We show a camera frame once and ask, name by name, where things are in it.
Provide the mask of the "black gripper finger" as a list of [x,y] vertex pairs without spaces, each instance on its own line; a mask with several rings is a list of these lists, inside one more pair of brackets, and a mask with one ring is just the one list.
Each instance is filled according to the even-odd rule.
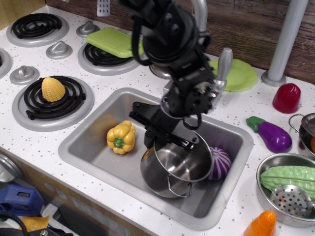
[[146,148],[151,148],[154,142],[158,139],[158,132],[156,129],[147,129],[144,137],[144,145]]

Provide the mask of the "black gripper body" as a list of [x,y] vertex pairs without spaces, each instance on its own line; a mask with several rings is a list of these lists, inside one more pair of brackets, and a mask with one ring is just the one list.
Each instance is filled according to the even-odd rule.
[[194,132],[200,126],[200,115],[197,126],[192,126],[182,118],[174,118],[164,112],[160,105],[134,102],[129,116],[145,126],[145,129],[156,129],[158,139],[164,143],[175,143],[189,150],[200,142]]

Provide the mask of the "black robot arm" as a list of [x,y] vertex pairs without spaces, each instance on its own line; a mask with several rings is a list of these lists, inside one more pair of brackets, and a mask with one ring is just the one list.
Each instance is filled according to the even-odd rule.
[[175,142],[190,148],[199,139],[186,118],[212,109],[215,76],[204,51],[210,36],[191,14],[171,0],[121,0],[132,14],[132,53],[143,66],[164,68],[173,84],[159,105],[135,102],[130,117],[146,129],[144,144]]

